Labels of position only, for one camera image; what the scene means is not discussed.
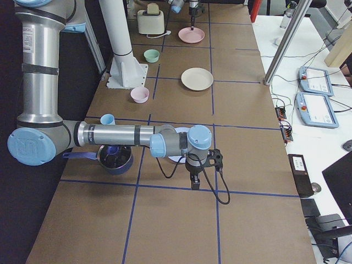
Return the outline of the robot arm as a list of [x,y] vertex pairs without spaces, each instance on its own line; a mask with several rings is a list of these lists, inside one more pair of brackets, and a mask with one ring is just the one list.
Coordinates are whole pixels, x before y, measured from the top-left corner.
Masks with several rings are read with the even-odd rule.
[[170,125],[100,125],[64,120],[58,114],[59,35],[85,31],[84,1],[15,1],[23,25],[23,112],[9,136],[10,154],[19,162],[39,166],[74,146],[148,146],[156,158],[181,156],[191,187],[209,166],[212,134],[203,125],[178,133]]
[[199,0],[170,0],[167,3],[170,5],[171,11],[176,14],[180,13],[185,3],[189,4],[188,13],[191,31],[195,29],[196,18],[205,12],[204,5]]

